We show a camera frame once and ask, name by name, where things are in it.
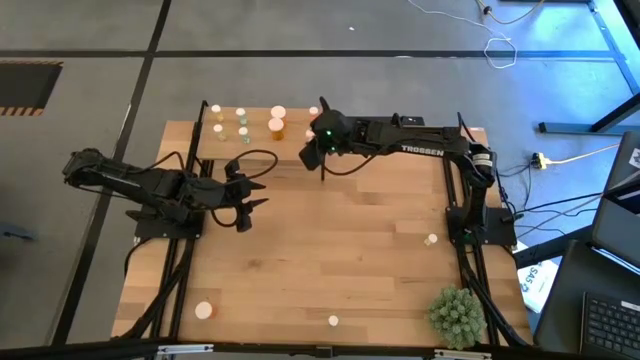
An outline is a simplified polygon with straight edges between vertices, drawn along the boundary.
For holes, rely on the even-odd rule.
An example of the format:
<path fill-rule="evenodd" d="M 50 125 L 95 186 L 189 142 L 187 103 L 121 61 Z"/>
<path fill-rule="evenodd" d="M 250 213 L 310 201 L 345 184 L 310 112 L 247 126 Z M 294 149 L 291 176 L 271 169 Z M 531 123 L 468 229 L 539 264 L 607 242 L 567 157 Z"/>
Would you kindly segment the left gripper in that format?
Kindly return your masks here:
<path fill-rule="evenodd" d="M 197 180 L 197 204 L 210 210 L 237 207 L 252 191 L 265 189 L 263 184 L 249 180 L 240 172 L 238 160 L 229 161 L 224 167 L 226 181 L 221 183 L 212 178 Z M 253 211 L 257 206 L 268 201 L 268 198 L 250 200 L 246 206 Z"/>

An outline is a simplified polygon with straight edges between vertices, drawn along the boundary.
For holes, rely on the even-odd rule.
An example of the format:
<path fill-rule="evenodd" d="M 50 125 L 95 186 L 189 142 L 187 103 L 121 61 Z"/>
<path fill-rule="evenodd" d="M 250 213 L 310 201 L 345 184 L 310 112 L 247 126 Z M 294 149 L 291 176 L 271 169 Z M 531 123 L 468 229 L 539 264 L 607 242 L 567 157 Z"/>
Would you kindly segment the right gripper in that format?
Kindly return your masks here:
<path fill-rule="evenodd" d="M 351 120 L 337 110 L 321 113 L 310 124 L 313 136 L 299 152 L 299 158 L 305 168 L 313 171 L 318 168 L 327 154 L 348 153 L 351 151 Z"/>

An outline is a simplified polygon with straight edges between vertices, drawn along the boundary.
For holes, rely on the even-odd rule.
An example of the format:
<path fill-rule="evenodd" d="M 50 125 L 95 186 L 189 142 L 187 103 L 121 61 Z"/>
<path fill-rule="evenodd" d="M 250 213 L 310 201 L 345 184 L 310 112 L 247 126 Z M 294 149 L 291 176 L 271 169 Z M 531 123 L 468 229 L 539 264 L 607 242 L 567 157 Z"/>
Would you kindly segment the green artificial plant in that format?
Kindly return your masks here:
<path fill-rule="evenodd" d="M 482 304 L 469 289 L 445 287 L 427 309 L 427 320 L 449 349 L 481 343 L 487 327 Z"/>

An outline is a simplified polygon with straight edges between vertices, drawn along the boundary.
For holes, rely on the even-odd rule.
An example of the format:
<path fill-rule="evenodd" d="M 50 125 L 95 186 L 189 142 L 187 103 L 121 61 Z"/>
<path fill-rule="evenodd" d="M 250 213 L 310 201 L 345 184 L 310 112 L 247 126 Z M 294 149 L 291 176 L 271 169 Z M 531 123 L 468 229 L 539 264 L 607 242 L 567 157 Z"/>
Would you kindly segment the black desk leg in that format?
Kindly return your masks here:
<path fill-rule="evenodd" d="M 593 124 L 541 122 L 538 130 L 547 134 L 622 136 L 628 131 L 640 132 L 640 125 L 621 125 L 622 121 L 636 113 L 640 113 L 640 93 Z"/>
<path fill-rule="evenodd" d="M 544 243 L 519 250 L 513 254 L 517 269 L 536 265 L 552 258 L 563 256 L 569 245 L 574 242 L 590 242 L 593 234 L 593 226 L 572 231 Z"/>

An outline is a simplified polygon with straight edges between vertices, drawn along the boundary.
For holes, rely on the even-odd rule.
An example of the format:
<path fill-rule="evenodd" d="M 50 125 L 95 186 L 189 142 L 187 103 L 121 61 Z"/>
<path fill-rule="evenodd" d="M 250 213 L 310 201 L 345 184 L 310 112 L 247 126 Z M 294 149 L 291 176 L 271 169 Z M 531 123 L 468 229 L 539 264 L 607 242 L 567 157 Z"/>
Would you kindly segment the black mounting bar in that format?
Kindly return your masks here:
<path fill-rule="evenodd" d="M 0 360 L 131 360 L 157 355 L 161 345 L 174 345 L 169 338 L 115 339 L 103 342 L 0 349 Z M 183 343 L 213 344 L 208 353 L 258 353 L 304 355 L 318 359 L 337 356 L 398 356 L 433 359 L 436 347 L 389 347 L 351 345 L 278 345 L 250 343 Z M 535 347 L 506 347 L 479 344 L 459 351 L 491 353 L 493 360 L 640 360 L 640 350 L 621 352 L 598 351 L 592 355 L 546 351 Z"/>

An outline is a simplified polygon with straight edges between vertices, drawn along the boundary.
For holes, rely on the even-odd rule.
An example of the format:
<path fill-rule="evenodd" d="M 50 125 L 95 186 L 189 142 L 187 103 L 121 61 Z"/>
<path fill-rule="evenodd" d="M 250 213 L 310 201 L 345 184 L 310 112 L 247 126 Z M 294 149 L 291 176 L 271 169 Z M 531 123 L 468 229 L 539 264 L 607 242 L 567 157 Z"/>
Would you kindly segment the small dark object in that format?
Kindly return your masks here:
<path fill-rule="evenodd" d="M 3 235 L 5 237 L 20 238 L 27 241 L 33 241 L 36 239 L 34 234 L 22 228 L 0 227 L 0 235 Z"/>

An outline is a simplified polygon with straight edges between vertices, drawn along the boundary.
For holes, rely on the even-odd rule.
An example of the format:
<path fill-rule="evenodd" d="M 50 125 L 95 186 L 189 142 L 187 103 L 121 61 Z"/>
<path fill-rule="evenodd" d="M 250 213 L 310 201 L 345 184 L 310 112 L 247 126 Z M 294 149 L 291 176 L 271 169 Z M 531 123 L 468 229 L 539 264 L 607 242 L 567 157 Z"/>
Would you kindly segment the black hazard-striped mat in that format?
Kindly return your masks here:
<path fill-rule="evenodd" d="M 40 116 L 62 70 L 61 61 L 0 60 L 0 116 Z"/>

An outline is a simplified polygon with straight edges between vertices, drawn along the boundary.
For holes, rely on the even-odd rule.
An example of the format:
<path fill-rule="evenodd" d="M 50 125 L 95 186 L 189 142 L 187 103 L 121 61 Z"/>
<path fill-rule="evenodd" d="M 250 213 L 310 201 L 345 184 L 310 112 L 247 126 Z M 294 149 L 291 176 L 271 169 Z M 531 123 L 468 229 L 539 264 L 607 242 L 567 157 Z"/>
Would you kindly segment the black laptop with keyboard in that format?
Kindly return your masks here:
<path fill-rule="evenodd" d="M 534 340 L 550 353 L 640 360 L 640 269 L 570 241 Z"/>

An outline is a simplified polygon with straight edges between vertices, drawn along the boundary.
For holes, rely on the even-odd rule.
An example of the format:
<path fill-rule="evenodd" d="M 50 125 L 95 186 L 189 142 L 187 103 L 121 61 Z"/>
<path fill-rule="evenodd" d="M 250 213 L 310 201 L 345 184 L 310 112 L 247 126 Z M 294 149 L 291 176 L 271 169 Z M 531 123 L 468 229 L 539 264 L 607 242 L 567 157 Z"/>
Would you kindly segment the dark grey laptop lid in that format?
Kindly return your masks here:
<path fill-rule="evenodd" d="M 594 218 L 594 239 L 640 268 L 640 132 L 626 132 Z"/>

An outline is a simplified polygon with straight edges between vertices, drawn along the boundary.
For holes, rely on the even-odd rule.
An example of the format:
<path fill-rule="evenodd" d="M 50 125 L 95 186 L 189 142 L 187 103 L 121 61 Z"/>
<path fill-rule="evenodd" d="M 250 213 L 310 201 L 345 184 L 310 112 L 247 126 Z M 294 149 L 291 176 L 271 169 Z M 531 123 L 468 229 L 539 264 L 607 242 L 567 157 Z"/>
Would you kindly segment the silver metal bracket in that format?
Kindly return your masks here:
<path fill-rule="evenodd" d="M 493 360 L 491 353 L 435 349 L 434 360 Z"/>
<path fill-rule="evenodd" d="M 182 354 L 208 353 L 213 351 L 213 344 L 174 344 L 159 346 L 157 349 L 157 355 L 172 356 Z"/>

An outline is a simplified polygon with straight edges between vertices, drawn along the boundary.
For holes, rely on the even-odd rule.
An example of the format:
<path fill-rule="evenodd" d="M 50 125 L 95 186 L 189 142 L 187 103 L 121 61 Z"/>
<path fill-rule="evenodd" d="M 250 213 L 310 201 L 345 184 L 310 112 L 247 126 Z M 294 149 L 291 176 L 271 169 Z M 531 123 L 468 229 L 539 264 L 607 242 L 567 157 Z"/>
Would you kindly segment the black metal frame bar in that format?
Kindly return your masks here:
<path fill-rule="evenodd" d="M 627 65 L 626 57 L 620 51 L 596 3 L 594 2 L 594 0 L 587 0 L 586 4 L 592 14 L 594 21 L 599 27 L 602 37 L 605 43 L 607 44 L 609 51 L 612 53 L 612 58 L 615 61 L 616 65 L 618 66 L 631 93 L 633 95 L 640 93 L 640 85 L 636 82 L 634 75 L 632 74 L 629 66 Z"/>

